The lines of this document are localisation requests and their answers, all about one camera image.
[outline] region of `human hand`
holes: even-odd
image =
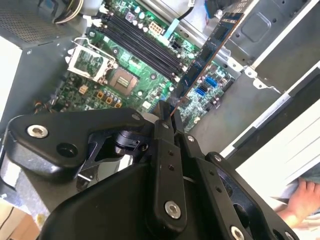
[[[320,208],[320,184],[299,178],[299,186],[291,196],[287,210],[304,220]]]
[[[299,178],[299,186],[291,196],[287,208],[278,212],[278,215],[294,228],[319,208],[320,184]]]

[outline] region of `ventilation grille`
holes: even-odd
[[[24,9],[16,0],[0,0],[0,28],[27,43],[43,42],[65,34],[53,23],[45,22],[36,13]]]

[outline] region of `green circuit board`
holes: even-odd
[[[106,6],[123,19],[128,16],[127,9],[134,13],[134,9],[140,7],[140,13],[144,12],[147,16],[144,18],[144,25],[147,26],[147,24],[154,22],[163,29],[168,28],[152,12],[145,10],[134,1],[112,0]],[[158,41],[161,44],[152,32],[148,31],[145,34],[153,41]],[[102,82],[96,82],[70,72],[57,95],[55,105],[52,107],[54,111],[85,111],[127,107],[142,114],[150,113],[159,100],[165,101],[170,96],[171,91],[175,89],[176,82],[167,79],[102,33],[92,30],[88,38],[92,45],[113,56],[118,68],[108,70]],[[171,41],[178,41],[180,48],[175,49],[172,44],[162,47],[173,56],[179,55],[181,64],[188,66],[199,49],[176,32],[172,34]],[[83,51],[79,54],[74,66],[94,76],[102,64],[103,58],[93,57]],[[215,87],[205,83],[205,78],[208,76],[216,80],[217,85]],[[220,98],[224,94],[222,89],[229,81],[233,80],[232,76],[214,62],[207,67],[203,77],[178,108],[186,132],[189,132],[211,108],[219,107]],[[198,88],[200,87],[202,89],[205,87],[204,94],[199,94]]]

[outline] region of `chip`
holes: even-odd
[[[135,19],[135,15],[132,12],[128,12],[125,16],[125,19],[129,22],[132,23]]]
[[[122,68],[118,68],[110,81],[110,86],[114,87],[120,93],[128,96],[136,86],[137,82],[138,79],[131,73]]]

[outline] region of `metal plate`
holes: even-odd
[[[304,5],[302,0],[261,0],[225,46],[240,62],[251,64]]]

